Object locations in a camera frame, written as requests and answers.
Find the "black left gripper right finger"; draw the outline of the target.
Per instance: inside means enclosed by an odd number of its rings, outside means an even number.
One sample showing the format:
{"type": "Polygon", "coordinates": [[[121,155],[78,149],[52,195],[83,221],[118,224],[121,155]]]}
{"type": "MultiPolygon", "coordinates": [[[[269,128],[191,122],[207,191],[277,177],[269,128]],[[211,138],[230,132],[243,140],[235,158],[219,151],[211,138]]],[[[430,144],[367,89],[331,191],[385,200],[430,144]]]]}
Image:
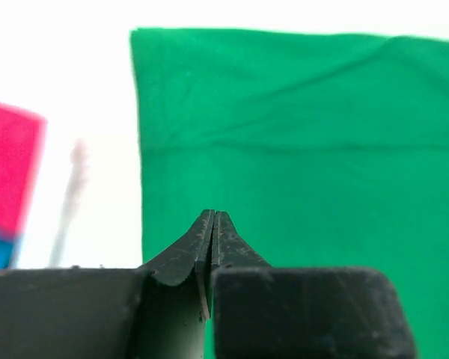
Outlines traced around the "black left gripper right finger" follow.
{"type": "Polygon", "coordinates": [[[215,215],[213,330],[218,358],[416,358],[397,291],[367,267],[276,268],[215,215]]]}

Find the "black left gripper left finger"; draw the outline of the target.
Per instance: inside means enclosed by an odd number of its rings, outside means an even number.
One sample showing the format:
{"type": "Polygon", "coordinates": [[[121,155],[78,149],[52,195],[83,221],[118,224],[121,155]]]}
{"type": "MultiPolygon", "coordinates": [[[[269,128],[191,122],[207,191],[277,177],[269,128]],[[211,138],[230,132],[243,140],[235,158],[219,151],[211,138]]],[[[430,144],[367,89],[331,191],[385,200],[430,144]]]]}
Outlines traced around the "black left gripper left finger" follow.
{"type": "Polygon", "coordinates": [[[136,269],[0,271],[0,358],[201,358],[213,220],[136,269]]]}

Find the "green t shirt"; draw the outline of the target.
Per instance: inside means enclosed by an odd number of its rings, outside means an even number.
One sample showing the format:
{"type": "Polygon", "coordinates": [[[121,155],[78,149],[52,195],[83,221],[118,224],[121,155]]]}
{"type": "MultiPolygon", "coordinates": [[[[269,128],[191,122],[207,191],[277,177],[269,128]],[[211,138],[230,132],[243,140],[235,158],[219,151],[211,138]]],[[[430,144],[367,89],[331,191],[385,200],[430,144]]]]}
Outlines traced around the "green t shirt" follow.
{"type": "Polygon", "coordinates": [[[140,28],[142,252],[204,209],[275,266],[371,266],[449,358],[449,41],[140,28]]]}

